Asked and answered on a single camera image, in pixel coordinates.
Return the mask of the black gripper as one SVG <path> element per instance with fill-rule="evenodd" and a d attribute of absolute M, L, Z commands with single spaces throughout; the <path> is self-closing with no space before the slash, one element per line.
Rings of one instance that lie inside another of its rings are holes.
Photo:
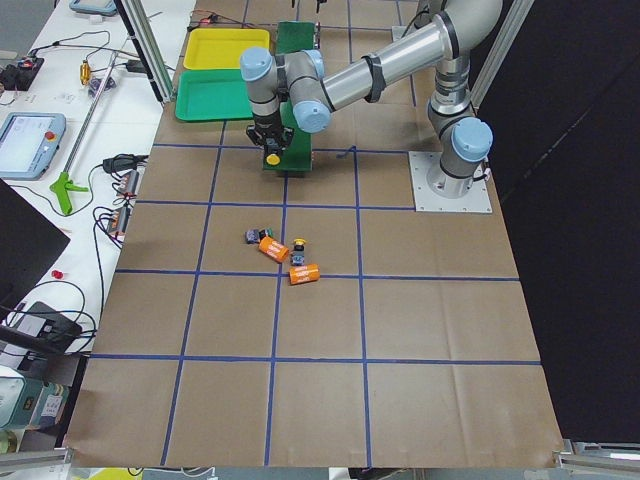
<path fill-rule="evenodd" d="M 253 123 L 246 127 L 246 134 L 254 145 L 263 148 L 265 156 L 281 156 L 293 139 L 293 129 L 282 123 L 280 114 L 254 114 Z"/>

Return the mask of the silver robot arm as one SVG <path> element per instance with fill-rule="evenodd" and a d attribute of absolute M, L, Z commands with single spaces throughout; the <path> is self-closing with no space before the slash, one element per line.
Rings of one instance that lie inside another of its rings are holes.
<path fill-rule="evenodd" d="M 263 167 L 301 176 L 312 168 L 311 138 L 325 131 L 333 113 L 364 101 L 414 74 L 435 72 L 427 109 L 437 133 L 470 113 L 470 53 L 498 23 L 500 1 L 421 1 L 401 37 L 327 74 L 320 50 L 272 54 L 250 47 L 240 56 L 252 122 L 251 142 L 263 151 Z"/>

